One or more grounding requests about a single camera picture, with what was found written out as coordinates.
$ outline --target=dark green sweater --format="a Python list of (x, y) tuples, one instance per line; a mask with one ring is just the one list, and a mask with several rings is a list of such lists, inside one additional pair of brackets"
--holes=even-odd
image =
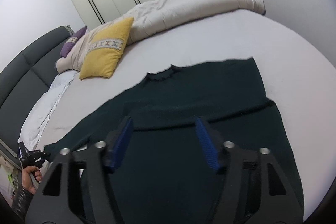
[[(205, 117), (225, 140), (241, 148), (269, 148), (303, 208), (302, 185), (281, 115), (266, 98), (253, 58), (171, 66), (148, 74), (45, 152), (52, 160), (64, 147), (74, 151), (104, 140), (126, 115), (133, 118), (135, 130), (122, 166), (110, 176), (125, 223), (204, 223), (225, 175), (207, 166), (195, 116)], [(84, 204), (92, 219), (86, 183), (84, 174)]]

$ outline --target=silver screw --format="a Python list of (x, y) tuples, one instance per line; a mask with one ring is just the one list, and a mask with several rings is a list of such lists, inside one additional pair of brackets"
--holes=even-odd
[(234, 148), (235, 144), (233, 142), (226, 141), (223, 143), (226, 148)]
[(259, 152), (261, 153), (261, 154), (265, 154), (265, 155), (267, 155), (267, 154), (269, 154), (269, 149), (268, 148), (266, 148), (266, 147), (262, 147), (262, 148), (260, 148), (259, 149)]
[(59, 152), (61, 155), (67, 155), (69, 154), (70, 149), (69, 148), (63, 148), (61, 149), (61, 151)]
[(94, 144), (94, 146), (97, 147), (97, 148), (103, 148), (103, 147), (106, 146), (106, 143), (105, 142), (96, 142)]

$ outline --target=yellow pillow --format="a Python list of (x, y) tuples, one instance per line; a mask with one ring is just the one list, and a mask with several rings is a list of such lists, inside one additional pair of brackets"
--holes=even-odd
[(133, 21), (133, 17), (125, 18), (93, 37), (79, 74), (80, 79), (112, 76), (126, 47)]

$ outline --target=gray headboard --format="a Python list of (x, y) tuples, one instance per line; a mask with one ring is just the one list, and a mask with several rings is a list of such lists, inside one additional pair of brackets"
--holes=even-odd
[(0, 73), (0, 154), (13, 164), (17, 159), (21, 127), (57, 75), (54, 68), (65, 41), (73, 34), (70, 26), (58, 27), (40, 37)]

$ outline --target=person's arm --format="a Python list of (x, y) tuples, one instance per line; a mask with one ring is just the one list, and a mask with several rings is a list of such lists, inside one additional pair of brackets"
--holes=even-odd
[(40, 170), (35, 166), (28, 166), (22, 170), (22, 185), (20, 185), (15, 193), (12, 209), (21, 218), (25, 219), (31, 200), (33, 199), (36, 189), (33, 186), (30, 173), (35, 172), (36, 179), (42, 180)]

